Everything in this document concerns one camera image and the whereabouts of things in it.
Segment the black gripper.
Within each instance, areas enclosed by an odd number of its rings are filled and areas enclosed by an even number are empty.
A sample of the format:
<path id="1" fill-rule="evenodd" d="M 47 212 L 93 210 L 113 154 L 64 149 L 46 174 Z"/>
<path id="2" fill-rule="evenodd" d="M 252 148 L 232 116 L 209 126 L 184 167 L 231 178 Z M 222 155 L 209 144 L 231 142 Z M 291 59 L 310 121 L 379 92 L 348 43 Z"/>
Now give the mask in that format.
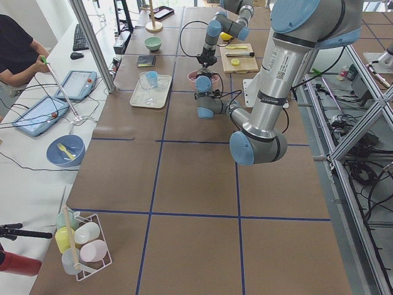
<path id="1" fill-rule="evenodd" d="M 199 64 L 202 66 L 212 66 L 217 62 L 217 58 L 215 57 L 216 50 L 209 50 L 206 48 L 203 48 L 203 51 L 201 54 L 196 56 L 196 59 L 198 60 Z"/>

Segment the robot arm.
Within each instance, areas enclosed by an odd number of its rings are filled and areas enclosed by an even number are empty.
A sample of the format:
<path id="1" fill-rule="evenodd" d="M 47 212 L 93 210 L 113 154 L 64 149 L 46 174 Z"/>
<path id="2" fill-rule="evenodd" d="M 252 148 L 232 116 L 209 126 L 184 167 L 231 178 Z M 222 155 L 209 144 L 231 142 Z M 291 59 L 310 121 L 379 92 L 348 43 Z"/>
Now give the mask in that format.
<path id="1" fill-rule="evenodd" d="M 252 111 L 217 98 L 209 67 L 216 62 L 221 33 L 239 40 L 249 34 L 252 1 L 221 1 L 222 10 L 209 22 L 203 51 L 197 56 L 195 99 L 199 118 L 226 114 L 238 127 L 230 137 L 230 152 L 241 165 L 274 162 L 287 150 L 284 135 L 275 130 L 305 54 L 314 49 L 344 47 L 360 37 L 362 1 L 276 1 L 270 14 L 270 37 L 262 68 L 247 91 L 254 97 Z"/>
<path id="2" fill-rule="evenodd" d="M 227 33 L 241 41 L 245 41 L 249 35 L 248 26 L 254 15 L 253 1 L 220 1 L 220 6 L 237 14 L 238 18 L 233 21 L 227 17 L 226 12 L 219 11 L 208 23 L 203 51 L 196 56 L 203 68 L 208 68 L 217 62 L 215 53 L 220 33 Z"/>

